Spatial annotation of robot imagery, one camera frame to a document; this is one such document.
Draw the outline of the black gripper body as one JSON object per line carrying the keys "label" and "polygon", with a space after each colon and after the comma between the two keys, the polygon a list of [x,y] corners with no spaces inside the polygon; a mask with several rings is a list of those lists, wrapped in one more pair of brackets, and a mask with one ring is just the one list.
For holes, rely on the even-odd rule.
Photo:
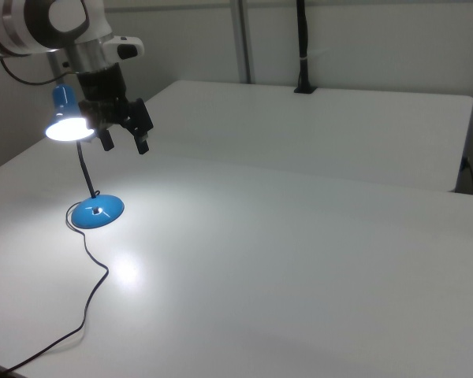
{"label": "black gripper body", "polygon": [[100,133],[113,124],[119,124],[133,133],[129,126],[130,101],[118,63],[108,69],[78,73],[76,78],[84,95],[79,102],[80,111],[91,129]]}

